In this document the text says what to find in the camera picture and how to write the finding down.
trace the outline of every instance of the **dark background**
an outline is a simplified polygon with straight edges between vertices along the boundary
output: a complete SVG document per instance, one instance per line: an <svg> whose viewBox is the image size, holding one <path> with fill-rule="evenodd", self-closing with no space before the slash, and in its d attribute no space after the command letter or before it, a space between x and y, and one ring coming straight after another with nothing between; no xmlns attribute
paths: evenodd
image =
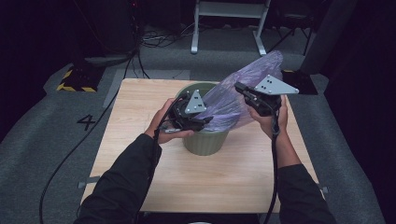
<svg viewBox="0 0 396 224"><path fill-rule="evenodd" d="M93 31L106 45L128 49L131 20L112 17L131 1L78 1ZM139 24L152 23L177 32L192 22L194 1L137 1ZM351 151L371 180L384 217L396 220L392 181L395 168L394 64L396 62L395 2L360 0L320 73L329 78L326 98ZM108 20L98 18L108 16ZM67 24L56 16L67 18ZM83 57L108 53L73 1L3 1L0 7L1 81L0 141L14 123L44 96L43 85L65 64L71 63L60 32L73 27ZM125 35L110 36L112 29Z"/></svg>

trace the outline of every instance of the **person's right hand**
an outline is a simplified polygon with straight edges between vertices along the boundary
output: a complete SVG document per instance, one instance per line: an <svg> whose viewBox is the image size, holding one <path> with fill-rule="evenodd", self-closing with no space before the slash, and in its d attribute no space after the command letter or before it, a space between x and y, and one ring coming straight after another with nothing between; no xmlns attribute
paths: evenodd
<svg viewBox="0 0 396 224"><path fill-rule="evenodd" d="M286 127L288 125L288 107L286 106L286 97L284 95L281 95L281 107L279 108L279 118L278 118L278 123L279 123L279 130L283 133L286 132ZM273 136L273 131L272 131L272 116L268 117L261 117L259 113L253 108L249 107L248 112L250 113L250 116L257 120L260 123L260 126L262 127L262 131L265 132L268 137L272 138Z"/></svg>

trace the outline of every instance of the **yellow and black hazard tape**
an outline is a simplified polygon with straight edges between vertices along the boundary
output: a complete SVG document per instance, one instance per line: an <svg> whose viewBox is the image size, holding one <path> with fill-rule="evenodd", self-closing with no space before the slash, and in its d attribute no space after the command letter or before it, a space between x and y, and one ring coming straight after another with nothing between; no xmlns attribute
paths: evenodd
<svg viewBox="0 0 396 224"><path fill-rule="evenodd" d="M64 78L59 84L57 91L98 91L98 84L102 78L105 68L99 68L90 73L82 73L74 70L74 67L64 74Z"/></svg>

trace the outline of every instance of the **gray carpet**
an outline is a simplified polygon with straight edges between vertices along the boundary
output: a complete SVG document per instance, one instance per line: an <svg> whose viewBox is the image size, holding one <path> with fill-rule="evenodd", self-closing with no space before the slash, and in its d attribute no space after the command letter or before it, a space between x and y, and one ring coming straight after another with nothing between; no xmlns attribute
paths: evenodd
<svg viewBox="0 0 396 224"><path fill-rule="evenodd" d="M279 36L276 31L265 30L262 38L269 49ZM282 69L300 67L304 43L297 32L279 46L284 56ZM196 55L190 54L190 47L190 35L165 48L143 47L142 64L149 76L155 71L151 74L156 78L169 78L154 75L160 74L158 71L189 71L190 80L220 81L260 57L249 28L206 30L200 35ZM77 121L87 115L98 121L126 63L106 69L98 92L56 91L69 66L51 76L44 86L47 96L15 124L0 145L1 223L38 223L45 184L87 133L85 125ZM134 67L139 68L136 58ZM320 185L329 190L325 196L330 209L339 223L384 223L371 183L351 154L323 95L328 80L322 75L311 77L319 95L293 95L290 103ZM110 113L111 108L51 182L44 201L45 223L71 223L75 219L83 193L77 188L78 182L89 177ZM272 216L271 223L279 223L277 215Z"/></svg>

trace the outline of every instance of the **person's hand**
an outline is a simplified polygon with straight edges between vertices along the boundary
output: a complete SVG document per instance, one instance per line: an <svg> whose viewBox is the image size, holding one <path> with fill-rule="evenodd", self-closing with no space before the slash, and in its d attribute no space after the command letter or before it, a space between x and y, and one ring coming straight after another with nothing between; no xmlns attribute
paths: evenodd
<svg viewBox="0 0 396 224"><path fill-rule="evenodd" d="M163 108L161 108L157 113L154 115L154 118L152 119L150 125L145 131L145 134L148 136L154 138L154 131L158 128L158 125L161 122L161 119L163 118L163 115L166 113L168 110L169 106L175 101L174 98L168 99L165 104L163 105ZM174 138L184 138L184 137L189 137L194 134L193 130L188 130L188 131L181 131L181 132L176 132L176 133L165 133L160 131L160 135L158 137L158 144L162 143L167 143L170 140Z"/></svg>
<svg viewBox="0 0 396 224"><path fill-rule="evenodd" d="M282 99L282 103L281 103L281 107L279 108L278 123L279 123L280 132L285 133L286 126L288 125L288 107L286 106L286 97L284 95L281 95L280 97ZM250 113L250 116L260 123L260 126L262 127L262 131L265 132L268 135L268 137L272 138L273 117L272 116L261 117L259 113L257 113L257 111L251 106L247 110Z"/></svg>

